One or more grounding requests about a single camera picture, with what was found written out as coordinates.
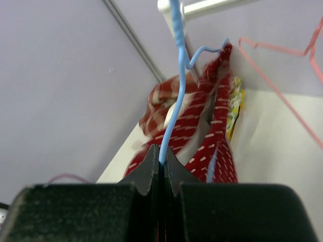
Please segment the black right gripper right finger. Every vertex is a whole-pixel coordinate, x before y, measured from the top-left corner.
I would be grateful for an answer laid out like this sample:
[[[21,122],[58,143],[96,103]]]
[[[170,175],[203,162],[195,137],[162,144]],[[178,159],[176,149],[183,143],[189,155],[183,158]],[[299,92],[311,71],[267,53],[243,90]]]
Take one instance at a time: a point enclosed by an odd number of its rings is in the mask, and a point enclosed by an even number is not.
[[[298,195],[278,184],[207,184],[167,151],[167,241],[317,241]]]

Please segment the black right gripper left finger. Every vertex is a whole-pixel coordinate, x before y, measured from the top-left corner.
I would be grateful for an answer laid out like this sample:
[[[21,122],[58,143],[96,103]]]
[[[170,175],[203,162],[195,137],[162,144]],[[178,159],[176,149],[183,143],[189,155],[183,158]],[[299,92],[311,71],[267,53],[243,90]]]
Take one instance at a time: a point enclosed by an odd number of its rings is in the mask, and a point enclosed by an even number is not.
[[[158,155],[116,184],[24,188],[1,227],[1,241],[158,241]]]

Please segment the lemon print skirt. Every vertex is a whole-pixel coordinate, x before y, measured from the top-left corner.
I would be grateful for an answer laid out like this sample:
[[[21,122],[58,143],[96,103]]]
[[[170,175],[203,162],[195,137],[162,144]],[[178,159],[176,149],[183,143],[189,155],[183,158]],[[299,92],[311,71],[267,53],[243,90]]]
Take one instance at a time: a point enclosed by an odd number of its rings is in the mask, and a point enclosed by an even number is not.
[[[230,80],[231,90],[229,95],[229,111],[227,116],[226,134],[231,141],[236,121],[239,117],[240,110],[244,105],[245,90],[242,88],[242,80],[234,76]]]

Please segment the red polka dot skirt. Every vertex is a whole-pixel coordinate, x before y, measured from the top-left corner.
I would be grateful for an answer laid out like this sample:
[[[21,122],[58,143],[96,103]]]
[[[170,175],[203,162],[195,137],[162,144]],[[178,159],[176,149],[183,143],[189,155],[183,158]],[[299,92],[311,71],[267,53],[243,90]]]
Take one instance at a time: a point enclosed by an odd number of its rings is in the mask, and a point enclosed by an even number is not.
[[[234,90],[234,79],[229,66],[231,51],[232,45],[225,44],[219,57],[204,67],[198,84],[193,81],[191,74],[187,74],[182,111],[169,141],[169,147],[178,161],[202,182],[207,179],[212,158],[216,159],[216,165],[211,181],[238,181],[227,134],[227,121],[231,111],[229,97]],[[149,141],[135,154],[125,175],[143,161],[151,145],[161,144],[167,118],[171,116],[178,94],[177,76],[156,85],[149,94],[146,112],[139,121],[139,127]]]

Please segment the pink hanger with plaid skirt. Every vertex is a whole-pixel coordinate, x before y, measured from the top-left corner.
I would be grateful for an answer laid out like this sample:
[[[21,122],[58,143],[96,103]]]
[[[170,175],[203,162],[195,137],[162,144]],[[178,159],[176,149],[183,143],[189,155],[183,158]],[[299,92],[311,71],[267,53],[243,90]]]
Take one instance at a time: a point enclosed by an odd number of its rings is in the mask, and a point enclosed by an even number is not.
[[[273,69],[272,73],[279,75],[280,69],[287,69],[289,73],[286,73],[283,77],[278,78],[276,81],[272,81],[256,64],[256,62],[247,54],[243,49],[243,44],[250,45],[253,49],[263,48],[273,52],[277,52],[283,55],[293,56],[295,58],[308,57],[309,64],[316,77],[322,83],[322,65],[318,65],[315,59],[316,55],[316,42],[318,38],[322,36],[322,20],[319,21],[318,26],[315,28],[309,43],[304,50],[296,50],[285,46],[274,45],[266,42],[254,42],[247,37],[240,37],[238,40],[238,48],[242,56],[250,63],[253,69],[262,77],[262,79],[270,86],[270,88],[277,94],[280,100],[291,111],[295,118],[300,122],[303,128],[311,136],[314,142],[322,148],[322,140],[306,123],[302,116],[295,110],[295,108],[284,97],[284,92],[296,92],[296,93],[308,93],[310,85],[310,79],[305,78],[304,74],[300,74],[302,69],[298,66],[294,67],[288,64],[284,59],[278,61],[275,66],[278,68]]]

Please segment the blue hanger with plaid skirt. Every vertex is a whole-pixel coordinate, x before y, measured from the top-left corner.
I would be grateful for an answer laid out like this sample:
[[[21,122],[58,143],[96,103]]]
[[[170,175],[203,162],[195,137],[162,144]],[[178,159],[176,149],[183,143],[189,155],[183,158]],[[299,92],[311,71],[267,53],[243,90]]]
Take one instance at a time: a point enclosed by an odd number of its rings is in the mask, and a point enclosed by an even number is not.
[[[161,142],[161,147],[159,150],[158,161],[160,165],[164,165],[166,161],[167,148],[170,141],[172,131],[175,127],[175,123],[180,112],[182,102],[185,95],[186,89],[186,70],[190,70],[194,67],[197,59],[203,51],[218,53],[223,50],[224,46],[220,49],[214,49],[208,46],[200,47],[192,57],[189,57],[188,51],[185,43],[185,33],[184,33],[184,21],[185,18],[185,7],[179,1],[158,1],[158,10],[164,15],[164,18],[169,26],[173,29],[173,36],[176,42],[176,46],[179,52],[179,94],[177,97],[176,105],[170,122],[166,128],[165,135]]]

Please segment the white pleated skirt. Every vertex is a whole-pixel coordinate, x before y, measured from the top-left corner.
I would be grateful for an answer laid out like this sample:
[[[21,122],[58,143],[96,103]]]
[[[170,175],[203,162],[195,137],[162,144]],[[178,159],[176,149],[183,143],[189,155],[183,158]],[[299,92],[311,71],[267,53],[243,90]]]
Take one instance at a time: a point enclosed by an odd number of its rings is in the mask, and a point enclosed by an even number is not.
[[[182,115],[184,111],[188,108],[189,104],[193,100],[193,93],[185,94],[183,103],[180,109],[179,115]],[[174,111],[176,102],[169,108],[167,116],[165,118],[164,129],[168,126],[172,113]],[[204,136],[208,133],[210,129],[210,122],[212,121],[214,107],[214,95],[205,102],[204,108],[199,115],[199,123],[196,130],[193,132],[191,138],[189,138],[183,148],[179,150],[176,154],[178,161],[182,165],[186,165],[190,158],[192,158],[197,152],[198,148],[201,146]]]

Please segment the beige red plaid skirt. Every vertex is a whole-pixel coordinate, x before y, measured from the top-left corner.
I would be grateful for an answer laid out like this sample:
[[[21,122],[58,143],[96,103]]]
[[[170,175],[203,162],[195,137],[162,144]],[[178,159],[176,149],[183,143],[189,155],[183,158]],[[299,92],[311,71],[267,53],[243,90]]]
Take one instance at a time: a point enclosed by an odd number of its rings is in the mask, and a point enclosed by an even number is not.
[[[147,108],[139,121],[139,127],[147,137],[154,137],[168,125],[179,95],[180,80],[178,76],[157,84],[147,97]],[[178,118],[200,113],[200,95],[202,85],[197,85],[191,74],[186,75],[184,100]]]

